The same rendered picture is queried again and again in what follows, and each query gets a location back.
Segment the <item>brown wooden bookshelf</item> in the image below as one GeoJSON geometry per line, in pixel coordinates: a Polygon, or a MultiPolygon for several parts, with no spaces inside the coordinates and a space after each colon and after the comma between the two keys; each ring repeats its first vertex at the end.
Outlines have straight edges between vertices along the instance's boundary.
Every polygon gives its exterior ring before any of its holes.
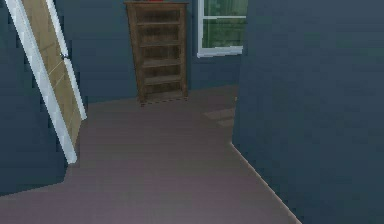
{"type": "Polygon", "coordinates": [[[141,0],[124,5],[139,103],[187,100],[188,3],[141,0]]]}

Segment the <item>white framed window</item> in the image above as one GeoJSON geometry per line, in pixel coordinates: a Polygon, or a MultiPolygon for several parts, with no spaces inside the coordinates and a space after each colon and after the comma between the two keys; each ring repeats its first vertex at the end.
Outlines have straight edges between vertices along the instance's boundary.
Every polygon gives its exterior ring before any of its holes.
{"type": "Polygon", "coordinates": [[[197,57],[240,55],[248,0],[197,0],[197,57]]]}

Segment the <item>tan wooden room door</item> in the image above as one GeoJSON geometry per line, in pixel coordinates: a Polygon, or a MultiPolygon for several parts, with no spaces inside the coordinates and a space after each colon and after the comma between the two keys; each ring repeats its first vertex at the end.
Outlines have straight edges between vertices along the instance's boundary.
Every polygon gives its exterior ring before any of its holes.
{"type": "Polygon", "coordinates": [[[76,143],[87,118],[54,0],[4,0],[65,158],[77,161],[76,143]]]}

